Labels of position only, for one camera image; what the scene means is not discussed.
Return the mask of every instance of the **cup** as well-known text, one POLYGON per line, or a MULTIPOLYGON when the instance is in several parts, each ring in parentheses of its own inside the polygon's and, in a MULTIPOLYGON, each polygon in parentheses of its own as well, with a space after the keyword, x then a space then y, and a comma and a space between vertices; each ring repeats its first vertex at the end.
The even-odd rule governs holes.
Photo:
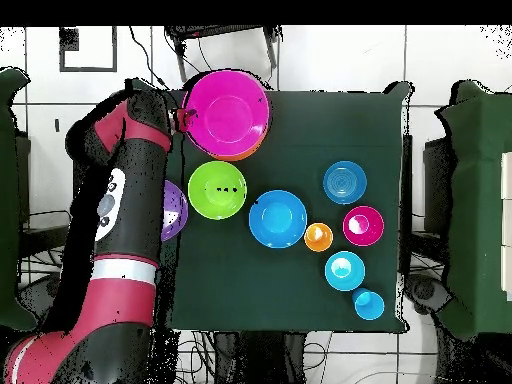
POLYGON ((367 321, 379 318, 384 313, 384 300, 380 295, 365 288, 357 288, 352 293, 357 315, 367 321))
POLYGON ((313 252, 323 252, 332 244, 332 230, 325 224, 316 222, 311 224, 304 234, 306 246, 313 252))

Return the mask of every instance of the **metal stand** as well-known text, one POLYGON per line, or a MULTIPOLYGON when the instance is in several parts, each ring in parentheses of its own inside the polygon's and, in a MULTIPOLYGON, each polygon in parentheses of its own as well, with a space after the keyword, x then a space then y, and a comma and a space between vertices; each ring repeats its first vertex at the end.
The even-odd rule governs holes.
POLYGON ((274 53, 274 45, 277 41, 278 34, 281 33, 279 25, 207 25, 196 27, 165 27, 165 31, 171 37, 176 50, 176 58, 178 59, 178 68, 183 83, 187 82, 187 74, 185 72, 185 41, 212 35, 226 34, 229 32, 244 31, 247 29, 263 28, 265 42, 267 44, 267 53, 272 69, 277 67, 276 55, 274 53))

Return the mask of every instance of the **blue bowl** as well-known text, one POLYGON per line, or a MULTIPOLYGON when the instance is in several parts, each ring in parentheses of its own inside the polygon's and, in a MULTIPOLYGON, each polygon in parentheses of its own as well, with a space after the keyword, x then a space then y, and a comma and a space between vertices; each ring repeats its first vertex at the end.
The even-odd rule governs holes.
POLYGON ((261 244, 282 249, 299 241, 306 230, 306 208, 288 191, 273 190, 262 194, 251 206, 249 228, 261 244))
POLYGON ((336 290, 354 290, 363 282, 364 274, 363 261, 352 252, 335 253, 325 264, 325 278, 336 290))
POLYGON ((372 321, 384 313, 384 300, 375 292, 358 288, 354 290, 352 300, 357 315, 362 319, 372 321))
POLYGON ((339 205, 359 200, 366 190, 366 184, 363 168, 350 161, 332 164, 324 175, 325 194, 339 205))

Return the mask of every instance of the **magenta bowl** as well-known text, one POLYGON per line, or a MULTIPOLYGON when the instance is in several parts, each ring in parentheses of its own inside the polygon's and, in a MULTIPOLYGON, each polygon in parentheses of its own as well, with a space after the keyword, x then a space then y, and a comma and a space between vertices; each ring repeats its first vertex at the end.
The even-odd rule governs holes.
POLYGON ((187 123, 192 141, 210 156, 244 159, 263 142, 270 108, 263 86, 242 71, 214 71, 201 78, 183 101, 195 110, 187 123))
POLYGON ((383 233, 384 220, 370 206, 357 206, 343 219, 343 234, 356 246, 370 246, 379 241, 383 233))

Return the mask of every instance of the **plastic tableware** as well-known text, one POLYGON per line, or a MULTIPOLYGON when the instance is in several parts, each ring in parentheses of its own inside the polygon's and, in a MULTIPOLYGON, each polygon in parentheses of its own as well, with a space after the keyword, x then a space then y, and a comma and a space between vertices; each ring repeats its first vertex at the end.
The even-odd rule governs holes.
POLYGON ((188 181, 192 207, 205 218, 225 219, 237 213, 245 202, 247 185, 242 173, 230 163, 207 162, 188 181))
POLYGON ((364 274, 363 261, 352 252, 335 253, 325 264, 325 278, 336 290, 354 290, 363 282, 364 274))
POLYGON ((375 292, 358 288, 352 293, 352 300, 357 315, 364 320, 372 321, 384 313, 384 300, 375 292))
POLYGON ((261 244, 282 249, 302 237, 306 229, 306 208, 294 194, 273 190, 262 194, 249 211, 249 228, 261 244))
POLYGON ((358 164, 340 161, 324 174, 324 191, 334 203, 348 205, 361 198, 366 190, 366 174, 358 164))
POLYGON ((236 161, 254 153, 265 138, 270 108, 259 81, 247 72, 220 70, 201 78, 183 108, 192 141, 216 159, 236 161))
POLYGON ((178 234, 188 217, 188 202, 179 187, 165 180, 164 183, 164 222, 161 240, 166 241, 178 234))
POLYGON ((370 246, 384 233, 381 214, 369 206, 357 206, 343 219, 343 234, 356 246, 370 246))
POLYGON ((316 222, 311 224, 304 234, 306 246, 313 252, 323 252, 332 244, 332 230, 325 224, 316 222))

